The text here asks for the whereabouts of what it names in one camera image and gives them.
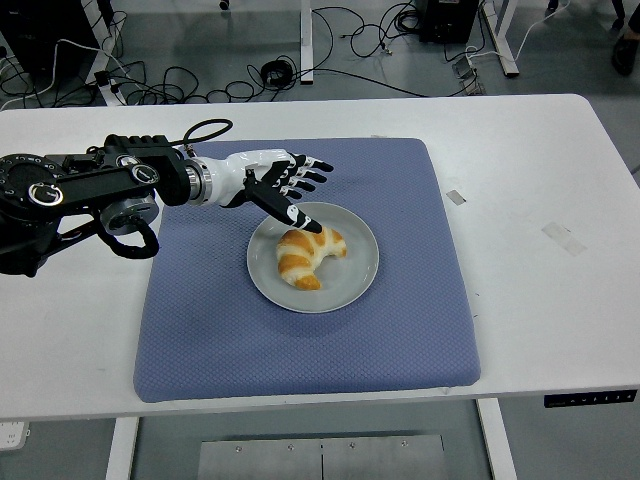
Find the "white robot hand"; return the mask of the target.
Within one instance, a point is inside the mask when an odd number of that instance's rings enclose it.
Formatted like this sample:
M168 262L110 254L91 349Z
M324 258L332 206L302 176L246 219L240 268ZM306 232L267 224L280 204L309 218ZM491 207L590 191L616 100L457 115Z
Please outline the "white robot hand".
M211 202L224 208L251 202L284 225L312 233L322 230L292 201L326 181L334 170L329 163L284 149L238 152L204 162L211 173Z

